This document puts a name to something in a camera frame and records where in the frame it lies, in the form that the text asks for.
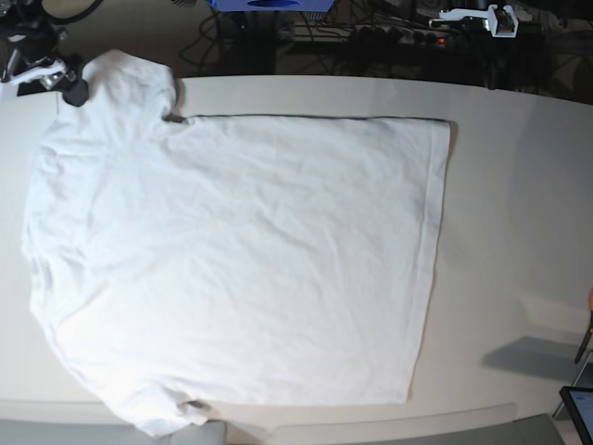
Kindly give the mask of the white T-shirt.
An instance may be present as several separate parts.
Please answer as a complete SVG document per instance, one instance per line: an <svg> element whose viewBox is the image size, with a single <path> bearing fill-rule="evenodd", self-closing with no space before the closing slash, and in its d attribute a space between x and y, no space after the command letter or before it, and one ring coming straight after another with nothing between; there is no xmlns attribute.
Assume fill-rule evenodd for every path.
<svg viewBox="0 0 593 445"><path fill-rule="evenodd" d="M147 435L210 401L407 400L435 268L445 121L197 116L110 51L39 143L22 251L63 366Z"/></svg>

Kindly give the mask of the blue box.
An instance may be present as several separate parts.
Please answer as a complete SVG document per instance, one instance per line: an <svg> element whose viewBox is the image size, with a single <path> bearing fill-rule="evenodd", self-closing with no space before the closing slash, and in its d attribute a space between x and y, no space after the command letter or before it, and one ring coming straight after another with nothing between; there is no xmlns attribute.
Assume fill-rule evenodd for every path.
<svg viewBox="0 0 593 445"><path fill-rule="evenodd" d="M298 11L327 12L334 0L217 0L208 4L220 12Z"/></svg>

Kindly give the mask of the grey chair left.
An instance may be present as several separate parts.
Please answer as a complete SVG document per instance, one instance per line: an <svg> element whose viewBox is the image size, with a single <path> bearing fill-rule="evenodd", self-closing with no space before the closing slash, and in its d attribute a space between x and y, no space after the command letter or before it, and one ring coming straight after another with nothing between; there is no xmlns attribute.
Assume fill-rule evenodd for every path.
<svg viewBox="0 0 593 445"><path fill-rule="evenodd" d="M227 425L221 421L208 422L203 426L189 426L158 439L149 437L133 426L1 421L2 444L225 444L226 433Z"/></svg>

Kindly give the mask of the black tripod leg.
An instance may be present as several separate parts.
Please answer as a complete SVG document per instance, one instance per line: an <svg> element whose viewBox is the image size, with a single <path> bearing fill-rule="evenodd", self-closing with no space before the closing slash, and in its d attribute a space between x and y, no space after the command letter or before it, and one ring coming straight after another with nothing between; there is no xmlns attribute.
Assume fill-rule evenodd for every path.
<svg viewBox="0 0 593 445"><path fill-rule="evenodd" d="M588 294L588 308L589 308L589 320L587 330L583 336L579 349L575 355L574 363L579 363L587 350L588 344L593 335L593 290L589 291Z"/></svg>

